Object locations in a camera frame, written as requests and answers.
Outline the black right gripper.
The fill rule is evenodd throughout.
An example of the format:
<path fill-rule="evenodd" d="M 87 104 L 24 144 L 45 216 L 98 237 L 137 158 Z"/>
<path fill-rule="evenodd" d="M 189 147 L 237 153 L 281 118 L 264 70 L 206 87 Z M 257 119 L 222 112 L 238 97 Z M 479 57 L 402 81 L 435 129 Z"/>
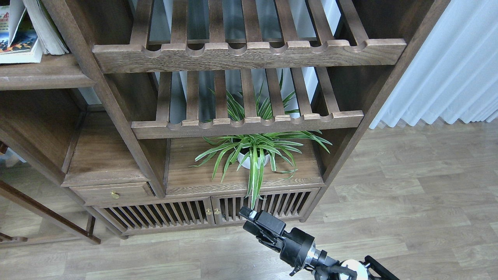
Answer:
<path fill-rule="evenodd" d="M 279 253 L 279 257 L 295 270 L 310 266 L 315 257 L 314 237 L 298 228 L 286 232 L 286 223 L 260 210 L 242 206 L 240 216 L 245 218 L 243 229 L 254 235 L 264 246 Z"/>

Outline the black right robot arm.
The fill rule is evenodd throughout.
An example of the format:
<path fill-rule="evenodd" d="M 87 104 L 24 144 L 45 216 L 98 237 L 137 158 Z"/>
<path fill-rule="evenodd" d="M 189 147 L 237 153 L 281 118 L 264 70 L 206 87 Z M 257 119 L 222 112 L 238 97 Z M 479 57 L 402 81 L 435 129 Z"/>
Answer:
<path fill-rule="evenodd" d="M 266 211 L 242 206 L 239 214 L 246 218 L 243 229 L 259 243 L 279 253 L 279 258 L 293 267 L 290 276 L 306 270 L 315 280 L 397 280 L 398 278 L 371 256 L 364 260 L 333 259 L 325 250 L 316 248 L 315 237 L 298 229 L 286 232 L 285 222 Z"/>

